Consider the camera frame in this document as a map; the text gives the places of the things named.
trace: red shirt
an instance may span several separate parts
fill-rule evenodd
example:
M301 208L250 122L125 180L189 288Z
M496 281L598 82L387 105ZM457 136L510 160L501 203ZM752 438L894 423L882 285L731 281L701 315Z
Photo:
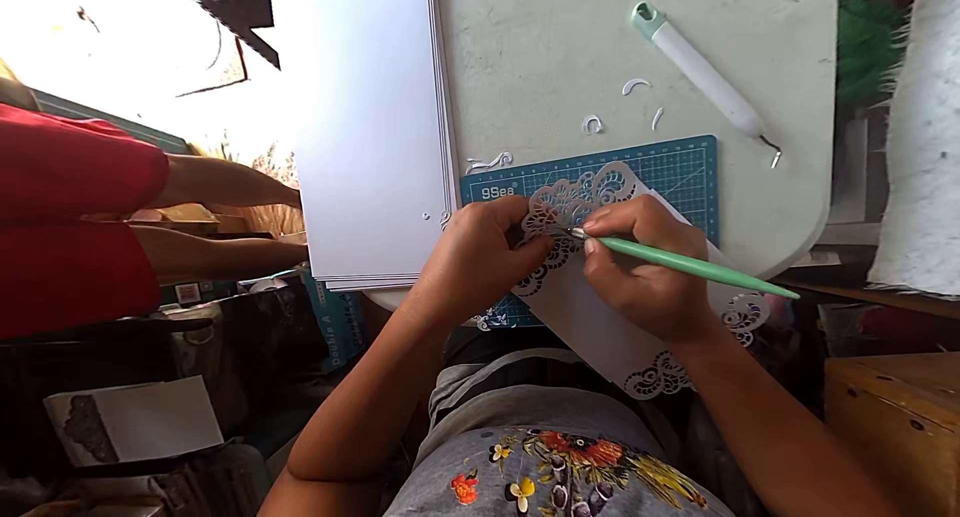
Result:
M157 276L129 213L167 181L162 150L99 119L0 104L0 339L150 313Z

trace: blue cutting mat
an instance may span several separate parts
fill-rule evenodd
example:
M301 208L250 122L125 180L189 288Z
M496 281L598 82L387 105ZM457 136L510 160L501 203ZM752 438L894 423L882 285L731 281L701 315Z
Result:
M611 161L626 163L648 188L703 230L710 242L720 245L717 139L712 134L470 174L460 179L460 199L465 206L508 194L530 196L561 179L574 182ZM542 325L513 294L497 302L485 319L490 327Z

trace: white table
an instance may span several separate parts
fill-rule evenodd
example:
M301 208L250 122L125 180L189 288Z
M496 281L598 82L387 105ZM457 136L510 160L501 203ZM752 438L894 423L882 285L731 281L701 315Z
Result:
M466 158L515 165L714 134L721 250L769 278L827 219L834 139L836 0L647 0L757 109L772 150L723 114L629 23L641 0L440 0L453 126ZM644 78L621 94L624 83ZM664 107L656 131L650 125ZM605 132L587 136L584 116ZM399 291L371 291L395 307Z

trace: person in red shirt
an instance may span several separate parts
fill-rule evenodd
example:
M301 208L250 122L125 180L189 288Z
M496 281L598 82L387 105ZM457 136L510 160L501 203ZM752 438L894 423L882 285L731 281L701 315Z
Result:
M167 155L107 121L39 110L28 88L0 79L0 339L146 315L160 286L307 260L306 245L92 220L187 202L299 208L300 192L235 162Z

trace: yellow flower embroidery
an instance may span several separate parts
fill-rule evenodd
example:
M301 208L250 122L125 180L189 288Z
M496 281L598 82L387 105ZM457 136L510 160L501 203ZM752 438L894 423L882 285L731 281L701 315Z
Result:
M507 502L516 502L516 514L523 516L527 514L527 510L530 508L530 502L527 499L534 495L536 488L533 479L524 476L520 483L507 485L504 497Z
M486 458L486 460L499 465L500 476L503 476L503 462L509 458L510 454L513 452L514 451L510 449L509 444L493 444L489 447L489 456Z

